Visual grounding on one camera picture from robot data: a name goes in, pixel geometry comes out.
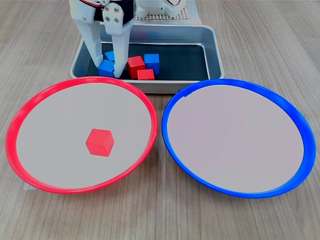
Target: red cube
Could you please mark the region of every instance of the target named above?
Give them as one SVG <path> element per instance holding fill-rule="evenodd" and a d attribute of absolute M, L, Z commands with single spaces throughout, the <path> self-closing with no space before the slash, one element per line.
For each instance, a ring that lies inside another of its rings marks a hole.
<path fill-rule="evenodd" d="M 128 58 L 128 71 L 131 79 L 138 79 L 138 70 L 146 69 L 146 65 L 141 56 L 133 56 Z"/>
<path fill-rule="evenodd" d="M 111 131 L 104 129 L 92 129 L 85 144 L 90 154 L 109 157 L 114 143 L 115 140 Z"/>
<path fill-rule="evenodd" d="M 155 74 L 153 69 L 138 70 L 138 80 L 155 80 Z"/>

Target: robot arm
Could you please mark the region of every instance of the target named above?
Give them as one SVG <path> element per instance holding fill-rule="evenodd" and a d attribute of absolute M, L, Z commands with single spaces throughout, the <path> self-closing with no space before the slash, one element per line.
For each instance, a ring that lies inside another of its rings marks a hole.
<path fill-rule="evenodd" d="M 187 0 L 69 0 L 71 17 L 81 33 L 96 67 L 103 62 L 100 22 L 112 36 L 114 77 L 119 78 L 128 62 L 130 32 L 134 17 L 168 14 L 175 17 Z"/>

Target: cube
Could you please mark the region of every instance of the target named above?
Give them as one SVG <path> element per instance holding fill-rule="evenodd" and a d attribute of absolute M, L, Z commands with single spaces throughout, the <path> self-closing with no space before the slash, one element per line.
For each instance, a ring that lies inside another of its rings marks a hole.
<path fill-rule="evenodd" d="M 159 54 L 145 54 L 144 63 L 146 69 L 152 69 L 155 75 L 158 75 L 160 72 L 160 61 Z"/>
<path fill-rule="evenodd" d="M 138 70 L 146 69 L 146 65 L 141 56 L 133 56 L 128 58 L 127 68 L 131 79 L 138 79 Z"/>
<path fill-rule="evenodd" d="M 86 140 L 86 147 L 91 155 L 109 157 L 115 144 L 111 131 L 104 129 L 92 129 Z"/>
<path fill-rule="evenodd" d="M 138 80 L 155 80 L 153 69 L 138 70 Z"/>
<path fill-rule="evenodd" d="M 114 78 L 115 63 L 109 60 L 103 60 L 103 62 L 98 67 L 99 76 Z"/>
<path fill-rule="evenodd" d="M 108 51 L 104 54 L 104 58 L 108 61 L 115 61 L 115 52 L 114 51 Z"/>

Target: gray tray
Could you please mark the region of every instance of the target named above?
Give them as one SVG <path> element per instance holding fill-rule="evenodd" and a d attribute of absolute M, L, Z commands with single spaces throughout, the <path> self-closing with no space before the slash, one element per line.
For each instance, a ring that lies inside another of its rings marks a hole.
<path fill-rule="evenodd" d="M 112 51 L 111 36 L 100 25 L 102 51 Z M 221 79 L 225 73 L 215 32 L 205 25 L 135 24 L 132 27 L 129 57 L 158 53 L 160 74 L 155 80 L 131 80 L 125 69 L 119 79 L 147 94 L 175 94 L 199 81 Z M 73 60 L 70 76 L 97 76 L 86 44 L 81 40 Z"/>

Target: wooden table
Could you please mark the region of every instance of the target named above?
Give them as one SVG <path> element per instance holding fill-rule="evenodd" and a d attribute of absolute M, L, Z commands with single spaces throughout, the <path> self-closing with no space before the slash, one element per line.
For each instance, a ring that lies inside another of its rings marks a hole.
<path fill-rule="evenodd" d="M 293 103 L 320 142 L 320 2 L 198 1 L 217 34 L 226 78 L 267 87 Z M 213 191 L 186 175 L 161 134 L 146 161 L 110 187 L 79 195 L 24 190 L 5 139 L 19 108 L 69 78 L 81 36 L 67 1 L 0 1 L 1 240 L 317 240 L 320 163 L 269 199 Z M 154 96 L 158 120 L 172 96 Z"/>

